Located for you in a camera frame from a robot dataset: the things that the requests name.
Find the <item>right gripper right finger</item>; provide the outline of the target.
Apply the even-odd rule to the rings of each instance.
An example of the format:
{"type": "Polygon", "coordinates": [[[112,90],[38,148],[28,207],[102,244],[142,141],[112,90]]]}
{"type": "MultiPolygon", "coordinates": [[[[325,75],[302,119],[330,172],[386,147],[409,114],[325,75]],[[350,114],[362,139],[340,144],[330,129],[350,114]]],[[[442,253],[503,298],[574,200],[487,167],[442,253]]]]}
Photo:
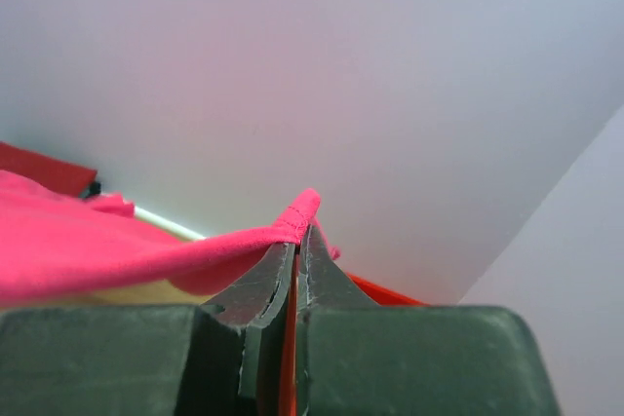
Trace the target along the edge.
{"type": "Polygon", "coordinates": [[[296,409],[301,415],[557,415],[536,340],[490,306],[375,303],[317,227],[300,245],[296,409]]]}

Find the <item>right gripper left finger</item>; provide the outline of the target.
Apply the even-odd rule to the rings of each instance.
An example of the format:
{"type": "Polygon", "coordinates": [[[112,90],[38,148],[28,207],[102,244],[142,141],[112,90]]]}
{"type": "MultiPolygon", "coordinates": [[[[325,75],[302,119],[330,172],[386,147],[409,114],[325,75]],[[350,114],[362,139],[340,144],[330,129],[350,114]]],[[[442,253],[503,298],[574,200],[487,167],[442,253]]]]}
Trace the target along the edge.
{"type": "Polygon", "coordinates": [[[208,302],[1,316],[5,415],[275,415],[296,248],[208,302]]]}

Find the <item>pink t shirt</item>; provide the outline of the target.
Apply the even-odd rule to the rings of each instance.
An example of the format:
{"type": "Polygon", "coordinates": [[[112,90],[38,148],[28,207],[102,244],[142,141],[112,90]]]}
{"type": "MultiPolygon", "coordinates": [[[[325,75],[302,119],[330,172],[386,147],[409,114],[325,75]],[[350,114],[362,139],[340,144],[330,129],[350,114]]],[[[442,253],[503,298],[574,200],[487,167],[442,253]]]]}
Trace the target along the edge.
{"type": "Polygon", "coordinates": [[[307,189],[268,226],[184,243],[136,219],[134,204],[119,194],[81,200],[3,171],[1,303],[161,280],[190,294],[216,294],[270,246],[300,245],[320,204],[307,189]]]}

